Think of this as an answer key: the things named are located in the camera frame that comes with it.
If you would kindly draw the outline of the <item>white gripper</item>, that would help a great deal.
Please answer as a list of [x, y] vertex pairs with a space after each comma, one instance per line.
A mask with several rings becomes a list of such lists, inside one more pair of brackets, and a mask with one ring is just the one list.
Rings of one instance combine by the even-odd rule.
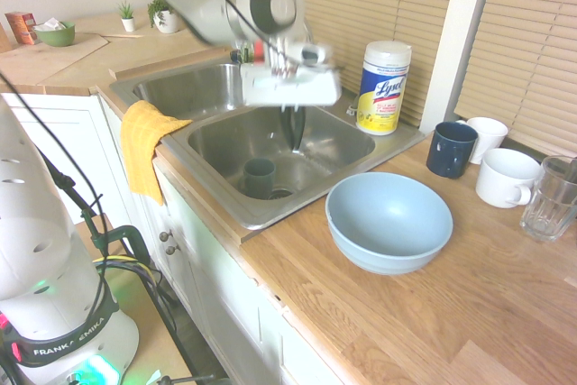
[[273, 75], [263, 65], [240, 66], [243, 103], [247, 106], [287, 106], [280, 109], [280, 125], [288, 147], [295, 146], [292, 106], [296, 109], [296, 145], [302, 143], [306, 108], [309, 105], [334, 105], [342, 91], [338, 74], [332, 70], [301, 67], [290, 78]]

